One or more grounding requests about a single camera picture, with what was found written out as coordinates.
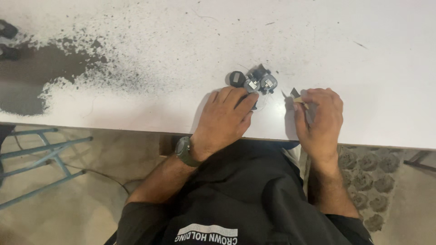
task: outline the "metal frame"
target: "metal frame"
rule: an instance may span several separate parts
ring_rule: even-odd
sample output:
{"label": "metal frame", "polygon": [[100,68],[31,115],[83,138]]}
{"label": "metal frame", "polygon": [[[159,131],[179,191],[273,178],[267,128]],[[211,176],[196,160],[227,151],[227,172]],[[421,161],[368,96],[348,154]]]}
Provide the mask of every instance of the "metal frame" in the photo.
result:
{"label": "metal frame", "polygon": [[436,172],[436,168],[421,164],[421,161],[424,160],[430,153],[431,151],[421,150],[412,156],[410,160],[405,160],[404,164]]}
{"label": "metal frame", "polygon": [[6,159],[6,158],[11,158],[11,157],[18,157],[18,156],[22,156],[22,155],[27,155],[27,154],[32,154],[35,152],[40,152],[40,151],[46,151],[49,150],[50,153],[47,154],[46,156],[44,156],[43,158],[41,158],[40,160],[34,162],[33,164],[31,164],[28,167],[24,167],[24,168],[20,168],[18,170],[14,170],[11,172],[7,172],[7,173],[3,173],[0,174],[0,178],[6,178],[15,174],[19,174],[22,172],[26,172],[32,169],[35,169],[37,167],[41,167],[41,166],[45,166],[47,165],[46,160],[52,158],[54,159],[59,167],[64,171],[66,177],[58,180],[54,183],[51,183],[49,185],[46,185],[44,187],[41,187],[37,190],[34,190],[32,192],[29,192],[27,194],[24,194],[20,197],[17,197],[15,199],[12,199],[10,201],[7,201],[5,203],[0,204],[0,210],[7,208],[19,201],[22,201],[24,199],[30,198],[40,192],[43,192],[51,187],[57,186],[59,184],[62,184],[68,180],[72,180],[77,176],[83,175],[86,173],[85,170],[79,171],[75,174],[71,174],[70,171],[67,169],[67,167],[65,166],[65,163],[61,160],[61,158],[59,157],[59,153],[65,149],[67,149],[68,147],[74,145],[74,144],[78,144],[78,143],[82,143],[82,142],[86,142],[86,141],[91,141],[92,137],[87,137],[87,138],[83,138],[83,139],[78,139],[78,140],[69,140],[66,142],[62,142],[62,143],[57,143],[57,144],[50,144],[49,141],[47,140],[47,138],[45,137],[44,133],[47,132],[57,132],[58,129],[39,129],[39,130],[29,130],[29,131],[20,131],[20,132],[12,132],[10,135],[8,136],[20,136],[20,135],[29,135],[29,134],[37,134],[39,135],[39,137],[41,138],[42,142],[44,143],[44,146],[40,146],[40,147],[35,147],[35,148],[31,148],[31,149],[26,149],[26,150],[19,150],[19,151],[14,151],[14,152],[9,152],[9,153],[5,153],[5,154],[1,154],[0,155],[0,160]]}

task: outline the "right hand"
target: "right hand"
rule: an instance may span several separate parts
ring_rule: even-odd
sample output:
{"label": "right hand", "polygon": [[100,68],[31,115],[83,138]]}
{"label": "right hand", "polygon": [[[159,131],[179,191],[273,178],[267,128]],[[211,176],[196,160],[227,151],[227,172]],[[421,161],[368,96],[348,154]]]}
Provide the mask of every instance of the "right hand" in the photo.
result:
{"label": "right hand", "polygon": [[314,122],[306,122],[305,107],[294,103],[295,127],[301,147],[312,160],[313,166],[326,173],[337,170],[337,139],[343,118],[343,102],[330,88],[309,89],[302,96],[305,103],[317,105]]}

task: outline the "thin wire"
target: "thin wire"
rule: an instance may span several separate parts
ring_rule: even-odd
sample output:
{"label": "thin wire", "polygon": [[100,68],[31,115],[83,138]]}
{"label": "thin wire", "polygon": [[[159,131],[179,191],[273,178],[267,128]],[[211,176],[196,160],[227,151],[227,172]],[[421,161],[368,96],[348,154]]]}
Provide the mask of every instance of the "thin wire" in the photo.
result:
{"label": "thin wire", "polygon": [[103,174],[103,173],[100,173],[100,172],[97,172],[97,171],[95,171],[95,170],[92,170],[92,169],[88,169],[88,168],[82,168],[82,167],[76,167],[76,166],[73,166],[73,165],[70,165],[70,164],[66,164],[66,163],[64,163],[64,165],[65,166],[68,166],[68,167],[72,167],[72,168],[77,168],[77,169],[80,169],[80,170],[85,170],[85,171],[89,171],[89,172],[93,172],[93,173],[95,173],[95,174],[99,174],[99,175],[101,175],[101,176],[104,176],[104,177],[106,177],[106,178],[108,178],[108,179],[110,179],[110,180],[113,180],[113,181],[115,181],[116,183],[118,183],[125,191],[126,191],[126,193],[128,194],[128,195],[130,195],[130,192],[127,190],[127,188],[123,185],[123,184],[121,184],[119,181],[117,181],[117,180],[115,180],[115,179],[112,179],[111,177],[109,177],[109,175],[106,175],[106,174]]}
{"label": "thin wire", "polygon": [[[20,144],[20,142],[18,141],[18,137],[17,137],[16,135],[14,135],[14,138],[15,138],[15,141],[17,142],[17,145],[18,145],[18,147],[20,148],[20,150],[24,150],[24,148],[21,147],[21,144]],[[31,155],[31,156],[33,156],[33,157],[40,158],[40,157],[38,157],[38,156],[36,156],[36,155],[33,155],[33,154],[28,154],[28,155]],[[80,170],[89,171],[89,172],[92,172],[92,173],[95,173],[95,174],[99,174],[99,175],[101,175],[101,176],[103,176],[103,177],[106,177],[106,178],[112,180],[112,181],[115,181],[116,183],[118,183],[118,184],[119,184],[119,185],[120,185],[120,186],[121,186],[121,187],[126,191],[126,193],[127,193],[128,195],[130,195],[129,190],[127,190],[127,188],[126,188],[123,184],[121,184],[120,182],[118,182],[118,181],[115,180],[115,179],[112,179],[111,177],[109,177],[109,175],[106,175],[106,174],[103,174],[103,173],[97,172],[97,171],[92,170],[92,169],[82,168],[82,167],[76,167],[76,166],[73,166],[73,165],[70,165],[70,164],[66,164],[66,163],[64,163],[64,165],[66,165],[66,166],[68,166],[68,167],[72,167],[72,168],[80,169]]]}

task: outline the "blade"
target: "blade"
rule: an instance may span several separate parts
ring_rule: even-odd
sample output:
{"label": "blade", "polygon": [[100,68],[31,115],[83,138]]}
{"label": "blade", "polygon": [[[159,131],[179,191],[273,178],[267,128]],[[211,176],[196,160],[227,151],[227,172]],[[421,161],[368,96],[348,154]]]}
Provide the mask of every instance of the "blade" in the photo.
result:
{"label": "blade", "polygon": [[298,97],[300,97],[300,94],[297,92],[297,90],[295,88],[292,89],[291,91],[291,96],[296,99]]}

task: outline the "blue metal stool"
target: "blue metal stool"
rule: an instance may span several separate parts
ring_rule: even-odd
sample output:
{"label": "blue metal stool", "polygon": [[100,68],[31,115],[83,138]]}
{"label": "blue metal stool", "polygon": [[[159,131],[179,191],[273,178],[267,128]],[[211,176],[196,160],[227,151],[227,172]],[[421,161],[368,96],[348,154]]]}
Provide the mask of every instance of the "blue metal stool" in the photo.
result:
{"label": "blue metal stool", "polygon": [[46,155],[45,157],[41,158],[40,160],[34,162],[33,164],[31,164],[28,167],[24,167],[24,168],[20,168],[8,173],[0,173],[0,179],[6,178],[8,176],[12,176],[15,174],[19,174],[25,171],[29,171],[32,169],[35,169],[37,167],[41,167],[41,166],[45,166],[47,165],[46,160],[52,158],[54,159],[58,165],[61,167],[61,169],[64,171],[66,177],[58,180],[54,183],[51,183],[47,186],[41,187],[37,190],[34,190],[32,192],[29,192],[27,194],[24,194],[20,197],[17,197],[15,199],[12,199],[10,201],[7,201],[5,203],[0,204],[0,210],[7,208],[21,200],[24,200],[26,198],[30,198],[42,191],[45,191],[51,187],[57,186],[59,184],[62,184],[68,180],[72,180],[77,176],[80,176],[84,173],[86,173],[85,170],[79,171],[75,174],[71,174],[70,171],[67,169],[67,167],[65,166],[64,162],[62,162],[62,160],[60,159],[60,157],[58,156],[58,153],[60,153],[61,151],[67,149],[68,147],[77,144],[77,143],[81,143],[81,142],[85,142],[85,141],[91,141],[92,137],[88,137],[88,138],[83,138],[83,139],[78,139],[78,140],[70,140],[70,141],[66,141],[66,142],[62,142],[62,143],[57,143],[57,144],[50,144],[47,140],[47,138],[44,136],[44,133],[47,132],[57,132],[58,129],[39,129],[39,130],[29,130],[29,131],[20,131],[20,132],[13,132],[11,134],[9,134],[8,136],[20,136],[20,135],[29,135],[29,134],[37,134],[39,135],[39,137],[41,138],[42,142],[44,143],[45,146],[40,146],[40,147],[35,147],[35,148],[31,148],[31,149],[26,149],[26,150],[19,150],[19,151],[14,151],[14,152],[9,152],[9,153],[5,153],[5,154],[0,154],[0,161],[6,158],[11,158],[11,157],[19,157],[22,155],[27,155],[27,154],[32,154],[35,152],[40,152],[40,151],[45,151],[45,150],[49,150],[50,153],[48,155]]}

